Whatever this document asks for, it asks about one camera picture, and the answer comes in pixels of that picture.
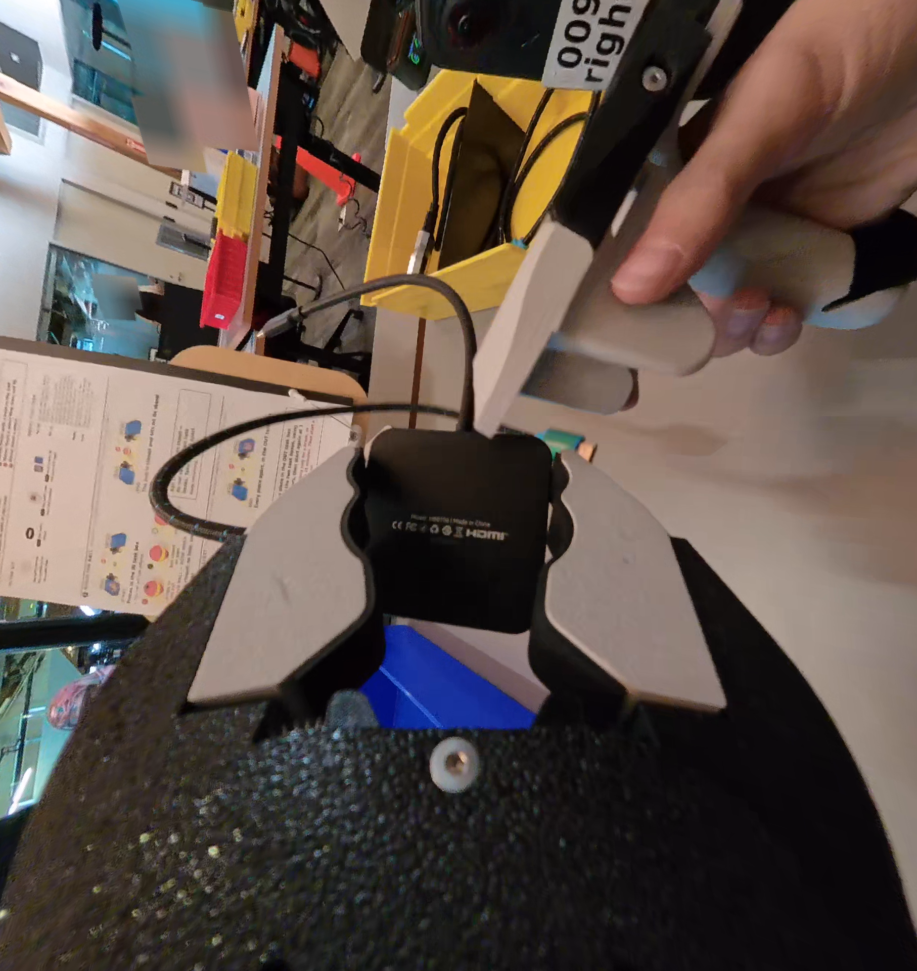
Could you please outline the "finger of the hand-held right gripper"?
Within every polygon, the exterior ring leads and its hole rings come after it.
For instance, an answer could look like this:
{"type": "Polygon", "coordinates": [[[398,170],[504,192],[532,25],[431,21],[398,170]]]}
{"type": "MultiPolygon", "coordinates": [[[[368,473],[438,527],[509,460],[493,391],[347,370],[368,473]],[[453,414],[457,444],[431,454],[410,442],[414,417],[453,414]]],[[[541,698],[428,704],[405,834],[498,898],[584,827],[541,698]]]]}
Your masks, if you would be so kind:
{"type": "Polygon", "coordinates": [[[588,240],[544,219],[473,362],[473,428],[493,437],[562,325],[593,261],[588,240]]]}

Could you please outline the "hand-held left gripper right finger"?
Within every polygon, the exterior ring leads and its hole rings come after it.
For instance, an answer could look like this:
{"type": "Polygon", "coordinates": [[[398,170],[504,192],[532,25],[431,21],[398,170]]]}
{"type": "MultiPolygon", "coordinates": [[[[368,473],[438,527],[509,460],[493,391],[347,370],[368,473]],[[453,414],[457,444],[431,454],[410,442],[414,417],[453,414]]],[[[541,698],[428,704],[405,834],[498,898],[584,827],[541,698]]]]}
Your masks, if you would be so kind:
{"type": "Polygon", "coordinates": [[[640,501],[575,453],[554,461],[547,550],[528,660],[550,696],[724,709],[671,537],[640,501]]]}

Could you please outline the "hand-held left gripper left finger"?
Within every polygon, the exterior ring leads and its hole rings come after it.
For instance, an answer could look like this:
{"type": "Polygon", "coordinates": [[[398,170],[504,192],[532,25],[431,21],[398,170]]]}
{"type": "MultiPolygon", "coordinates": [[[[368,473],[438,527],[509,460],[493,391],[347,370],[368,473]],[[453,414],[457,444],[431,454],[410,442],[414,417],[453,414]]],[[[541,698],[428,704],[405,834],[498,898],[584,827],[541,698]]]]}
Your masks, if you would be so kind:
{"type": "Polygon", "coordinates": [[[385,656],[365,553],[363,449],[347,446],[247,530],[187,700],[327,706],[385,656]]]}

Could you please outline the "black square HDMI adapter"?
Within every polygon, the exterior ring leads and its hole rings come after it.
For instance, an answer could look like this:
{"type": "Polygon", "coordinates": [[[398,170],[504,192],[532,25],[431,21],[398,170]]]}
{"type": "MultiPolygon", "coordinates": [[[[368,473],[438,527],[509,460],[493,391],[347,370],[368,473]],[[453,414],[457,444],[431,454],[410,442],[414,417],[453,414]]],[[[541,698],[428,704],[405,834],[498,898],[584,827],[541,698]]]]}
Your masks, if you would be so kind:
{"type": "Polygon", "coordinates": [[[451,305],[464,370],[454,430],[393,428],[371,442],[366,555],[379,604],[410,620],[524,633],[547,552],[553,456],[534,436],[473,429],[478,346],[463,298],[428,276],[391,275],[286,310],[264,323],[260,337],[273,340],[324,309],[395,285],[429,289],[451,305]]]}

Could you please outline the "blue bin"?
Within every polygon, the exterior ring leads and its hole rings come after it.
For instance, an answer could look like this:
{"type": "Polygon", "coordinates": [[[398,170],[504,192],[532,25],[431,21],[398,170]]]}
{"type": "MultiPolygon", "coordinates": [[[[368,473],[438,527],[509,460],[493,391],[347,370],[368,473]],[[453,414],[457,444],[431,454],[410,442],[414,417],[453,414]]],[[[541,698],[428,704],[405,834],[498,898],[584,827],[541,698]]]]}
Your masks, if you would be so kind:
{"type": "Polygon", "coordinates": [[[536,715],[411,627],[384,628],[385,654],[360,691],[389,729],[519,730],[536,715]]]}

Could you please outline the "yellow bin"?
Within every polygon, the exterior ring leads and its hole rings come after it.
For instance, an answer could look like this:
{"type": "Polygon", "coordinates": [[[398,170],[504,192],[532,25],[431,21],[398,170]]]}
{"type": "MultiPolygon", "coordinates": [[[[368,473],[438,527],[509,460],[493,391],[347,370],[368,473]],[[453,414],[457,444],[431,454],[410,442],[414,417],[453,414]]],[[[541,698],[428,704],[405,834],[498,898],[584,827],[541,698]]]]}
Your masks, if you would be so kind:
{"type": "Polygon", "coordinates": [[[539,221],[554,198],[583,133],[590,91],[546,90],[530,79],[441,70],[388,136],[365,280],[407,272],[431,198],[431,153],[441,123],[468,101],[477,80],[524,132],[499,210],[498,242],[448,268],[437,257],[424,273],[452,287],[471,312],[497,307],[518,272],[539,221]]]}

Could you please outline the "grey desk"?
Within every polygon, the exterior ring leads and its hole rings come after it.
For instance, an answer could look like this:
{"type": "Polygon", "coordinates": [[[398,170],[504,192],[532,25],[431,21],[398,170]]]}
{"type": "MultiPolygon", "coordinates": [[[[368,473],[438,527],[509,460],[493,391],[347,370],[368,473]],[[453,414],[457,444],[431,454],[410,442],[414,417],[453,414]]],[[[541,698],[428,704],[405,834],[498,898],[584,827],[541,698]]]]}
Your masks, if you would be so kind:
{"type": "Polygon", "coordinates": [[[882,325],[646,375],[630,412],[519,398],[688,540],[804,673],[865,775],[917,926],[917,288],[882,325]]]}

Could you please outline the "person's right hand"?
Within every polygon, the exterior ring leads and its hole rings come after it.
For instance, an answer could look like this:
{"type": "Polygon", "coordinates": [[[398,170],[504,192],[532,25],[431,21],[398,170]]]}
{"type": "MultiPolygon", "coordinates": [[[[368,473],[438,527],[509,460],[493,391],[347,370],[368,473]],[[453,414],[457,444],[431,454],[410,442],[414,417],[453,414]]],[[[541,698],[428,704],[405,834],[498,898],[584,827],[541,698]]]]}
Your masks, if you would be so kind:
{"type": "Polygon", "coordinates": [[[662,302],[754,202],[850,231],[917,193],[917,1],[794,2],[748,58],[611,279],[662,302]]]}

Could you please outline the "printed instruction sheet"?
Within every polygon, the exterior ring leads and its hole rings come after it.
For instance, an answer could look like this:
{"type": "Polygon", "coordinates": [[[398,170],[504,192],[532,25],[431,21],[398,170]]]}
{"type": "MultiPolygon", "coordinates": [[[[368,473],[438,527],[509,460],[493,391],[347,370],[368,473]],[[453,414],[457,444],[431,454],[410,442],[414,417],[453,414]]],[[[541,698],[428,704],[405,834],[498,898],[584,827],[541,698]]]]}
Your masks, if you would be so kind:
{"type": "Polygon", "coordinates": [[[217,551],[157,517],[161,465],[341,390],[0,339],[0,597],[158,615],[217,551]]]}

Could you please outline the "black framed glass panel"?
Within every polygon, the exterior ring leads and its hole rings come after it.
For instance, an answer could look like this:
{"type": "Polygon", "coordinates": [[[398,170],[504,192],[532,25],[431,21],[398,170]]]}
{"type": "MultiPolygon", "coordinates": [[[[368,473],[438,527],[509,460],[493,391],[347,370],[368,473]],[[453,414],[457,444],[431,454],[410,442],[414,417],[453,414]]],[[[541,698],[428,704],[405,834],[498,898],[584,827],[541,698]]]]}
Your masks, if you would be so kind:
{"type": "Polygon", "coordinates": [[[49,720],[63,687],[80,687],[80,702],[143,633],[138,614],[80,613],[0,620],[0,912],[14,859],[33,808],[73,730],[49,720]]]}

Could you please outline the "red storage bin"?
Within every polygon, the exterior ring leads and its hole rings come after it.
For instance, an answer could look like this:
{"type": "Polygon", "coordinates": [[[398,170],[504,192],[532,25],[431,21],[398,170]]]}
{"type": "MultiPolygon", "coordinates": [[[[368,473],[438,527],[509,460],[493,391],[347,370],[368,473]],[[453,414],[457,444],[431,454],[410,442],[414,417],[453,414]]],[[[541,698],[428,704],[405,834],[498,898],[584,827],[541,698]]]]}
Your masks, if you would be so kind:
{"type": "Polygon", "coordinates": [[[199,326],[226,330],[244,295],[247,244],[218,229],[207,262],[199,326]]]}

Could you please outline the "stack of yellow storage bins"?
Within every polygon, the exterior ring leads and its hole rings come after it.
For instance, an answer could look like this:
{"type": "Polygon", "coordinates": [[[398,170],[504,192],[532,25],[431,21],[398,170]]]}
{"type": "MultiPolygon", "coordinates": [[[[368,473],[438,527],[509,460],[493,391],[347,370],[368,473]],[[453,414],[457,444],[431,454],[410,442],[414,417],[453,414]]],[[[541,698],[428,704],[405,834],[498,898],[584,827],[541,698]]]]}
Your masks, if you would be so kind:
{"type": "Polygon", "coordinates": [[[236,152],[226,155],[217,193],[215,220],[223,236],[248,242],[256,211],[258,166],[236,152]]]}

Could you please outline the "orange metal frame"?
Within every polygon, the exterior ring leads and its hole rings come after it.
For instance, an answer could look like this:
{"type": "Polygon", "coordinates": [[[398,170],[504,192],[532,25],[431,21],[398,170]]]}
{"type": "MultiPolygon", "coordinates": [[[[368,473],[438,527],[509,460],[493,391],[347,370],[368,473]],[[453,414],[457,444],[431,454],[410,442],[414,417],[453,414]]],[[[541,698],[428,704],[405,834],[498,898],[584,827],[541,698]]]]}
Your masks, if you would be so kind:
{"type": "Polygon", "coordinates": [[[380,191],[381,174],[368,167],[359,153],[347,155],[330,141],[314,135],[307,136],[305,145],[297,149],[295,158],[294,199],[306,200],[307,180],[312,178],[330,189],[339,208],[355,200],[358,188],[375,195],[380,191]]]}

